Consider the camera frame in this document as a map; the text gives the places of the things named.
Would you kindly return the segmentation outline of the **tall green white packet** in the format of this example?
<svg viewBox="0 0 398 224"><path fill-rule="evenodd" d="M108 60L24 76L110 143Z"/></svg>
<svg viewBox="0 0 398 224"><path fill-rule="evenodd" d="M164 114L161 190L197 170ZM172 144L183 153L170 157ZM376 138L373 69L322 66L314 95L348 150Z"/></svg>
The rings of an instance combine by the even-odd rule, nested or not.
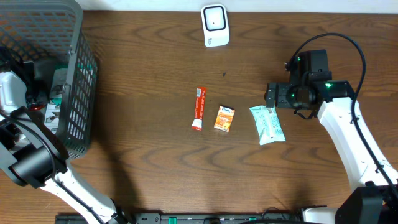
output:
<svg viewBox="0 0 398 224"><path fill-rule="evenodd" d="M60 107L65 92L64 85L67 79L68 65L56 65L52 86L49 93L49 103L45 111L44 125L54 134L57 132L60 121Z"/></svg>

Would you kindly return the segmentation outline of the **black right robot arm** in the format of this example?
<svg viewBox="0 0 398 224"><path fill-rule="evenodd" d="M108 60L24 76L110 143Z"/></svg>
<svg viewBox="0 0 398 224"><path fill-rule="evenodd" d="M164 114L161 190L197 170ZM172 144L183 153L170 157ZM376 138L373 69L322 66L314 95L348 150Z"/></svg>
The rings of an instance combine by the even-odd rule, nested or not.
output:
<svg viewBox="0 0 398 224"><path fill-rule="evenodd" d="M362 117L347 81L270 83L268 107L311 110L330 135L345 167L351 195L339 208L301 209L306 223L397 223L397 171Z"/></svg>

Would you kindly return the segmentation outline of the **orange snack packet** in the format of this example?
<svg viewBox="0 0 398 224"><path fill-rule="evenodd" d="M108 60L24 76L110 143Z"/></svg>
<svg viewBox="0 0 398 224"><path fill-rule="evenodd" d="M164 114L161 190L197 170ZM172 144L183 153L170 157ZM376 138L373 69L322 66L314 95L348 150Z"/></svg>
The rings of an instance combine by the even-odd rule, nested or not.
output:
<svg viewBox="0 0 398 224"><path fill-rule="evenodd" d="M214 128L228 133L231 128L231 123L233 121L234 114L235 114L234 109L220 106L214 124Z"/></svg>

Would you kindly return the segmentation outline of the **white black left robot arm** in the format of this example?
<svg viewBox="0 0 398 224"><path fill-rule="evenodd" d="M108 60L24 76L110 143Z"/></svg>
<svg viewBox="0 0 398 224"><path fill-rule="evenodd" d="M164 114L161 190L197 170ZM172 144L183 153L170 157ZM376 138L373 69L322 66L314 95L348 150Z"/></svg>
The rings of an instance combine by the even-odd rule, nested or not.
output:
<svg viewBox="0 0 398 224"><path fill-rule="evenodd" d="M26 62L1 48L1 170L17 185L50 192L88 223L135 223L74 170L65 145L31 106L51 106L51 90Z"/></svg>

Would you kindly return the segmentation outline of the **red stick sachet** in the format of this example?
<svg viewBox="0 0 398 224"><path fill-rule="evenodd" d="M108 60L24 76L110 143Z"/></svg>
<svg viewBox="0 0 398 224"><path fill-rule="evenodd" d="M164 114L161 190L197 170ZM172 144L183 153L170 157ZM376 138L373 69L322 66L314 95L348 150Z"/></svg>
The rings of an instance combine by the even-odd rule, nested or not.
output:
<svg viewBox="0 0 398 224"><path fill-rule="evenodd" d="M197 131L202 130L206 93L207 93L207 89L205 87L198 87L196 89L195 119L193 120L193 123L192 123L193 130L197 130Z"/></svg>

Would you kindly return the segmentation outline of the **light green tissue packet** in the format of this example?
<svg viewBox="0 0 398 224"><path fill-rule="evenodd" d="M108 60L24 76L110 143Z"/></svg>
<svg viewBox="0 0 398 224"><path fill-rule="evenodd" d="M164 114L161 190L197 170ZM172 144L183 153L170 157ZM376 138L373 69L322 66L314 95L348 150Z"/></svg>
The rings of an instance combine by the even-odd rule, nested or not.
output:
<svg viewBox="0 0 398 224"><path fill-rule="evenodd" d="M265 105L259 105L249 110L254 117L260 146L286 141L274 106L268 108Z"/></svg>

